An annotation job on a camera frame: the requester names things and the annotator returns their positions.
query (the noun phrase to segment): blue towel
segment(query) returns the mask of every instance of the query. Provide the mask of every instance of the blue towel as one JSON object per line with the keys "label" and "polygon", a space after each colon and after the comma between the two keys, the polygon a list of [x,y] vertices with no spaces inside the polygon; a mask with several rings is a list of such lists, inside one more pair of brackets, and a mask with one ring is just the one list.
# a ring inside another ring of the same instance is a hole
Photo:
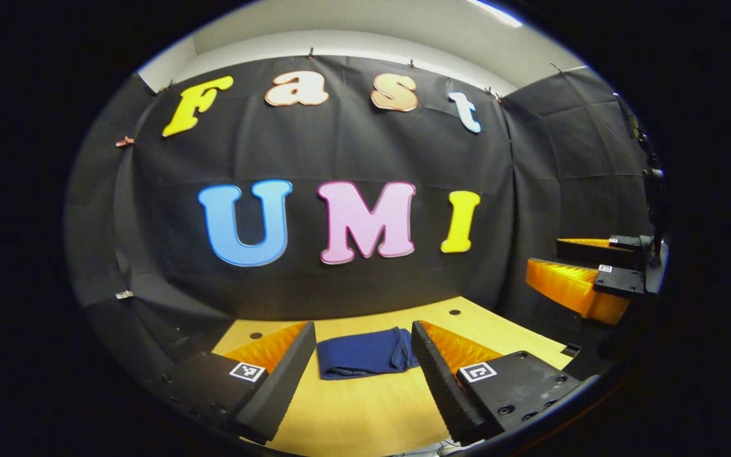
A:
{"label": "blue towel", "polygon": [[383,332],[340,336],[317,344],[317,364],[325,380],[402,373],[419,366],[411,333],[394,327]]}

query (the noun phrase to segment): letter u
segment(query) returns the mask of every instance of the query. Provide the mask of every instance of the letter u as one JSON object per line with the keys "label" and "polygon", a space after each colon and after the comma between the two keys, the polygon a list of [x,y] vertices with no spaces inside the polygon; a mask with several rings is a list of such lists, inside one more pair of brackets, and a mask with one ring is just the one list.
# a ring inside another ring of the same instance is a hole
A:
{"label": "letter u", "polygon": [[235,185],[215,185],[201,191],[197,198],[205,206],[208,238],[216,255],[238,267],[260,267],[278,260],[287,249],[284,199],[292,191],[292,183],[286,180],[262,180],[253,185],[264,217],[264,240],[255,246],[241,243],[236,230],[234,208],[241,190]]}

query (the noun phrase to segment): wooden table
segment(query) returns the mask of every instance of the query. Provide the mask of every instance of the wooden table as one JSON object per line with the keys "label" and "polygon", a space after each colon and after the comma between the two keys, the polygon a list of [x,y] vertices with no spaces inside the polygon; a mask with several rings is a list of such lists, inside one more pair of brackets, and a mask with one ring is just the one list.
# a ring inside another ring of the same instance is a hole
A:
{"label": "wooden table", "polygon": [[[451,315],[450,310],[460,310]],[[395,326],[410,330],[423,319],[459,333],[504,355],[527,350],[563,369],[571,358],[565,345],[511,323],[462,297],[397,312],[314,321],[317,341],[378,332]],[[224,355],[296,321],[235,321],[215,354]],[[378,457],[400,454],[447,439],[447,427],[428,390],[421,368],[405,373],[323,381],[315,351],[278,433],[267,446],[312,457]]]}

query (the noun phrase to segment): foam letter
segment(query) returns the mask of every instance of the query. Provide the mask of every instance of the foam letter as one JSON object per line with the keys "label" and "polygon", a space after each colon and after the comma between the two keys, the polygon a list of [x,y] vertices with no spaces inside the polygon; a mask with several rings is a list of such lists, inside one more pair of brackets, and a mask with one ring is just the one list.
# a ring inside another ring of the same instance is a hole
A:
{"label": "foam letter", "polygon": [[321,252],[323,263],[336,265],[354,260],[348,248],[350,232],[357,249],[369,258],[377,248],[382,257],[401,257],[414,252],[411,242],[411,198],[416,188],[407,182],[389,182],[383,187],[374,211],[369,211],[357,187],[350,182],[327,182],[317,188],[329,208],[329,245]]}
{"label": "foam letter", "polygon": [[278,86],[267,91],[264,99],[276,107],[288,107],[297,102],[302,105],[319,105],[327,101],[328,93],[323,91],[323,75],[316,72],[291,72],[275,76],[272,80]]}
{"label": "foam letter", "polygon": [[411,92],[416,90],[416,83],[409,76],[383,73],[374,78],[374,90],[371,101],[377,108],[409,112],[417,107],[419,99]]}
{"label": "foam letter", "polygon": [[264,241],[255,246],[241,243],[235,228],[235,201],[241,190],[235,185],[215,185],[201,191],[211,247],[227,263],[238,267],[260,267],[275,262],[287,249],[287,213],[284,199],[293,185],[286,180],[262,180],[253,185],[253,195],[261,199]]}
{"label": "foam letter", "polygon": [[442,252],[467,252],[470,250],[470,225],[473,223],[473,210],[481,197],[467,190],[450,193],[453,216],[450,219],[450,232],[442,243]]}
{"label": "foam letter", "polygon": [[174,117],[171,118],[171,124],[163,128],[162,135],[171,136],[194,128],[194,125],[197,124],[194,110],[199,108],[200,113],[206,112],[216,99],[216,89],[224,90],[230,86],[233,86],[233,78],[224,76],[224,78],[208,81],[183,90],[180,106],[176,108]]}
{"label": "foam letter", "polygon": [[459,118],[461,118],[461,124],[467,127],[470,132],[478,133],[481,132],[481,124],[473,119],[473,112],[475,111],[475,105],[467,99],[467,96],[461,92],[450,92],[447,94],[453,102],[456,102],[456,110],[459,112]]}

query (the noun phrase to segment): white ceiling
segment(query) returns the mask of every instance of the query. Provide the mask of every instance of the white ceiling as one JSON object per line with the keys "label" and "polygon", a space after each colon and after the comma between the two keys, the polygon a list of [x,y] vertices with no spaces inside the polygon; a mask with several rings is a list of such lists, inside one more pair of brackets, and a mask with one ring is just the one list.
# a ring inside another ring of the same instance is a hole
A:
{"label": "white ceiling", "polygon": [[523,24],[514,29],[465,0],[260,0],[192,36],[198,55],[279,32],[353,30],[443,50],[517,87],[583,66],[571,52]]}

